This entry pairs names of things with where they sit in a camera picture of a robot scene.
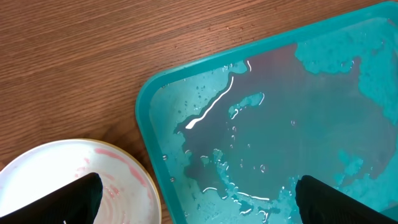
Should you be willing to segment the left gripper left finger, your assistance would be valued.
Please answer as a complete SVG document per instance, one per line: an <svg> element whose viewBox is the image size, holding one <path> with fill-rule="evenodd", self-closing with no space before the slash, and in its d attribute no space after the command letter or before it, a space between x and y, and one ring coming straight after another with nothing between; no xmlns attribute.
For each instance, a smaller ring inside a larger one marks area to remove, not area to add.
<svg viewBox="0 0 398 224"><path fill-rule="evenodd" d="M91 172L1 217L1 224L93 224L102 196L101 178Z"/></svg>

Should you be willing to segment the light blue plate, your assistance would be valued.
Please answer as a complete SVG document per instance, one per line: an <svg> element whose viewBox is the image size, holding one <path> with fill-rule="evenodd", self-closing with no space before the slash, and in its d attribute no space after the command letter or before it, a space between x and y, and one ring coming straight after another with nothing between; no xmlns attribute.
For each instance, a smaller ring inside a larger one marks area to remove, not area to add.
<svg viewBox="0 0 398 224"><path fill-rule="evenodd" d="M96 172L103 196L95 223L160 224L155 183L130 154L102 141L66 139L37 146L1 170L1 215Z"/></svg>

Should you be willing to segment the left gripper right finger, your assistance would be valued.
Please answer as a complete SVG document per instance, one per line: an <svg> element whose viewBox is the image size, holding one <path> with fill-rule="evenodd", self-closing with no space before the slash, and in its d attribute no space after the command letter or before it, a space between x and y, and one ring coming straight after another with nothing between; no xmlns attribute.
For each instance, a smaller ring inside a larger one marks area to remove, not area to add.
<svg viewBox="0 0 398 224"><path fill-rule="evenodd" d="M377 212L310 175L297 181L295 201L303 224L397 224L397 207Z"/></svg>

